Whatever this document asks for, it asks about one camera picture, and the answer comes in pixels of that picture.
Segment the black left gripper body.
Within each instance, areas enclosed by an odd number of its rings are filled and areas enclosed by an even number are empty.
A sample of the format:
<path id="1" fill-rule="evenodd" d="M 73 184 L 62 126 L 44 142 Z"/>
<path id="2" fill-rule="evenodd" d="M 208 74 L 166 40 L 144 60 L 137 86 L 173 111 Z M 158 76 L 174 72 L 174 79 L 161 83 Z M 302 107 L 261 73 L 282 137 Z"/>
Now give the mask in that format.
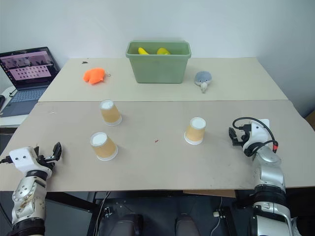
<path id="1" fill-rule="evenodd" d="M 50 170 L 53 170 L 55 166 L 55 161 L 57 160 L 56 157 L 57 157 L 56 155 L 51 155 L 47 157 L 44 157 L 43 155 L 38 155 L 36 161 L 39 165 L 47 167 Z"/>

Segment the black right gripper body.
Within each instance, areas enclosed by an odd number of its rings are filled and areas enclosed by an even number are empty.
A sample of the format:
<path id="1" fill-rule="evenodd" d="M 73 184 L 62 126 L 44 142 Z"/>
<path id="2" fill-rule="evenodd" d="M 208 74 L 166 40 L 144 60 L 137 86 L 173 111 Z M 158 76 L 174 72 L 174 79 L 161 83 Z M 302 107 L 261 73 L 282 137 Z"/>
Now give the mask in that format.
<path id="1" fill-rule="evenodd" d="M 244 134 L 241 136 L 241 141 L 243 141 L 245 144 L 249 140 L 249 138 L 250 138 L 250 132 L 248 130 L 244 130 Z"/>

